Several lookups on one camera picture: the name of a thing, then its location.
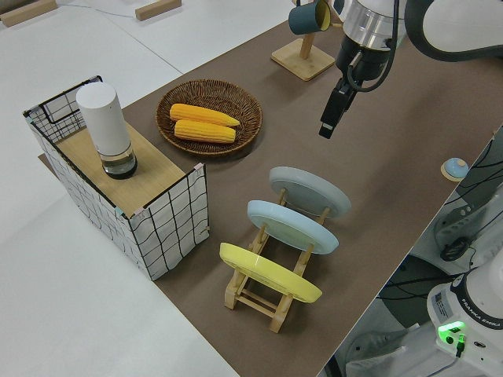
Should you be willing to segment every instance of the corn cob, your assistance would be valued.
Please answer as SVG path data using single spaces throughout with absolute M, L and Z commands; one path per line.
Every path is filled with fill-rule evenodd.
M 170 118 L 175 122 L 180 119 L 189 119 L 226 127 L 239 126 L 239 120 L 232 116 L 191 104 L 173 104 L 170 109 Z
M 236 139 L 233 128 L 188 119 L 180 119 L 175 123 L 174 135 L 185 140 L 223 144 L 233 143 Z

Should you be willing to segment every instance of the mug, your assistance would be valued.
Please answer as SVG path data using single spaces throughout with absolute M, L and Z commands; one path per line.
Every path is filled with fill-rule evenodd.
M 288 15 L 288 25 L 297 35 L 325 31 L 330 26 L 330 6 L 326 0 L 314 0 L 305 5 L 297 0 L 297 6 Z

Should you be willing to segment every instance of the woven plate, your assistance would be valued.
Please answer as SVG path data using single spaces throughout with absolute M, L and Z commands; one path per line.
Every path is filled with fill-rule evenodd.
M 232 144 L 182 140 L 174 135 L 174 121 L 170 119 L 173 104 L 191 104 L 224 112 L 240 121 L 235 127 L 236 141 Z M 156 112 L 157 127 L 163 137 L 174 146 L 204 156 L 225 156 L 248 145 L 260 131 L 262 109 L 259 102 L 229 82 L 201 79 L 176 86 L 160 100 Z

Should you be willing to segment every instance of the white cylinder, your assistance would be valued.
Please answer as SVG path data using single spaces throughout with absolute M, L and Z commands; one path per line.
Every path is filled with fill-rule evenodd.
M 130 138 L 116 90 L 105 82 L 92 82 L 79 89 L 76 100 L 98 153 L 124 153 Z

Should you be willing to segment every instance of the brown table mat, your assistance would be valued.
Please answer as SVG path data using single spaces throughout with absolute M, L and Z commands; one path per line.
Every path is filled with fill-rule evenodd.
M 274 63 L 270 54 L 295 38 L 281 24 L 124 109 L 126 120 L 183 170 L 207 164 L 210 238 L 156 284 L 242 376 L 315 376 L 454 190 L 441 164 L 454 156 L 473 163 L 503 119 L 501 60 L 438 62 L 404 41 L 384 84 L 358 94 L 325 140 L 319 119 L 340 72 L 334 66 L 303 82 Z M 341 38 L 331 29 L 314 45 L 335 56 Z M 160 136 L 160 98 L 192 79 L 233 82 L 258 99 L 263 129 L 251 153 L 201 159 Z M 247 203 L 276 200 L 268 182 L 276 166 L 331 181 L 353 205 L 325 223 L 339 248 L 313 255 L 307 266 L 304 276 L 323 295 L 314 304 L 294 302 L 280 334 L 241 303 L 234 311 L 224 307 L 233 270 L 218 257 L 222 241 L 247 247 L 253 240 Z M 293 267 L 298 252 L 270 240 L 264 255 Z

